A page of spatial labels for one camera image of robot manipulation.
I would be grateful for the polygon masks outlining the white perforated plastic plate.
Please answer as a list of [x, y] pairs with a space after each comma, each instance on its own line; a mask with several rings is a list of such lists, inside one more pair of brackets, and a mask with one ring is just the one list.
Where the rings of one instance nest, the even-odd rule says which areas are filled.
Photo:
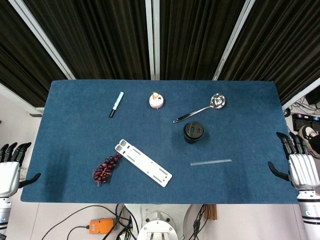
[[114, 149], [163, 188], [171, 180], [171, 173], [125, 139], [121, 139]]

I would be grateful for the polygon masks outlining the black cup with lid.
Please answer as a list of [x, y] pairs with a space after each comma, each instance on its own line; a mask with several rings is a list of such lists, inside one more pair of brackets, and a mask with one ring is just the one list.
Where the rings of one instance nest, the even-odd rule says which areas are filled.
[[204, 127], [198, 121], [190, 121], [183, 128], [183, 137], [188, 144], [194, 144], [204, 136]]

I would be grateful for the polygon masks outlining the pink toy cake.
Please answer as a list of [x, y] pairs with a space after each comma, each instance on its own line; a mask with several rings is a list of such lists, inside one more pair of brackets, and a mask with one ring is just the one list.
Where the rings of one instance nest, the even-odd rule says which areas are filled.
[[161, 108], [164, 105], [163, 96], [157, 92], [153, 92], [152, 95], [149, 97], [149, 105], [153, 109]]

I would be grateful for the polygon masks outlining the red grape bunch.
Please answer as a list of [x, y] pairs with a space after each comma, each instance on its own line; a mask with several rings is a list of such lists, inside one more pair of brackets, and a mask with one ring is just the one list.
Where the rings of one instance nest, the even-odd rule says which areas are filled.
[[93, 170], [92, 180], [98, 187], [108, 182], [122, 157], [120, 153], [109, 156]]

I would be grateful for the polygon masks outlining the clear plastic straw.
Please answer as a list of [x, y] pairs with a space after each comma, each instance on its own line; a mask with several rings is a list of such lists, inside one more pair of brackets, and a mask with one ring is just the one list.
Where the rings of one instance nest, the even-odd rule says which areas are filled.
[[194, 167], [194, 166], [203, 166], [203, 165], [230, 163], [230, 162], [232, 162], [231, 159], [208, 160], [208, 161], [191, 162], [190, 166]]

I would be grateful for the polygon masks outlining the person's white sneaker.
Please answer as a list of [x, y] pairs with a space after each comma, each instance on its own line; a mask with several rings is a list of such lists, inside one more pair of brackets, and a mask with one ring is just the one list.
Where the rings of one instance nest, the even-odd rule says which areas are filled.
[[298, 135], [304, 140], [308, 152], [320, 160], [320, 134], [310, 126], [304, 125], [299, 129]]

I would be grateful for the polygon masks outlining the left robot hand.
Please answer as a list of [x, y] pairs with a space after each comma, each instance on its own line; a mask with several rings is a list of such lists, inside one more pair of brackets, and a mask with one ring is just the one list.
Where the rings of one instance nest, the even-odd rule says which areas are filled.
[[31, 144], [27, 142], [18, 146], [18, 143], [14, 142], [0, 148], [0, 198], [9, 198], [18, 189], [33, 184], [40, 178], [41, 173], [38, 172], [31, 179], [20, 181], [22, 163]]

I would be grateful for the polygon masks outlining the white robot torso base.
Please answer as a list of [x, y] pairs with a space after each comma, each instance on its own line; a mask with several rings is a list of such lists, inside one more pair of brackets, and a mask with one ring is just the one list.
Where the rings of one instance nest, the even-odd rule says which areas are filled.
[[185, 240], [184, 225], [190, 204], [124, 205], [133, 221], [136, 240]]

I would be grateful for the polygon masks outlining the wooden piece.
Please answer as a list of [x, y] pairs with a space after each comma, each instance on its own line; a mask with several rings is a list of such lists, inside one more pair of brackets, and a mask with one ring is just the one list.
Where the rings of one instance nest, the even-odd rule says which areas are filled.
[[218, 210], [216, 204], [207, 204], [205, 210], [205, 219], [215, 221], [218, 219]]

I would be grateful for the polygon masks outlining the blue table cloth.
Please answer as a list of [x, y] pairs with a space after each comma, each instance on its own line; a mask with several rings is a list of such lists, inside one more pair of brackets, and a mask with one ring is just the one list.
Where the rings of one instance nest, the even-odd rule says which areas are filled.
[[30, 203], [295, 204], [270, 81], [56, 80], [22, 190]]

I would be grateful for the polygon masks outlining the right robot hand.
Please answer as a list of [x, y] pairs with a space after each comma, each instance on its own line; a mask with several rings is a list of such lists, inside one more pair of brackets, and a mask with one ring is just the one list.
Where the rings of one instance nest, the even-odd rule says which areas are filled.
[[276, 177], [291, 182], [299, 191], [311, 191], [320, 187], [320, 178], [315, 160], [308, 153], [307, 145], [303, 138], [294, 133], [286, 135], [277, 132], [276, 135], [282, 143], [287, 159], [288, 173], [278, 171], [271, 161], [267, 163], [270, 171]]

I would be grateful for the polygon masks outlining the white marker pen black cap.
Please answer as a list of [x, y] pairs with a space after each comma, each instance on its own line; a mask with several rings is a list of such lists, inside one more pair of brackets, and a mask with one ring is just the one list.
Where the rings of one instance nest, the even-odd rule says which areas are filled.
[[118, 106], [119, 106], [119, 104], [120, 104], [123, 96], [124, 96], [124, 92], [121, 91], [121, 92], [119, 93], [119, 95], [118, 95], [118, 97], [117, 97], [117, 99], [116, 99], [113, 107], [112, 107], [112, 110], [111, 110], [110, 114], [109, 114], [109, 117], [110, 117], [110, 118], [112, 118], [112, 117], [114, 116], [115, 112], [117, 111], [117, 108], [118, 108]]

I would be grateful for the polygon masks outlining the orange power box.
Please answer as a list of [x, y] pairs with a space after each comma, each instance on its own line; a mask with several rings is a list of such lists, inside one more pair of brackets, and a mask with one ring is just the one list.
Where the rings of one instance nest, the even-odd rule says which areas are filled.
[[115, 218], [99, 218], [92, 219], [89, 222], [89, 233], [95, 234], [107, 234], [114, 226]]

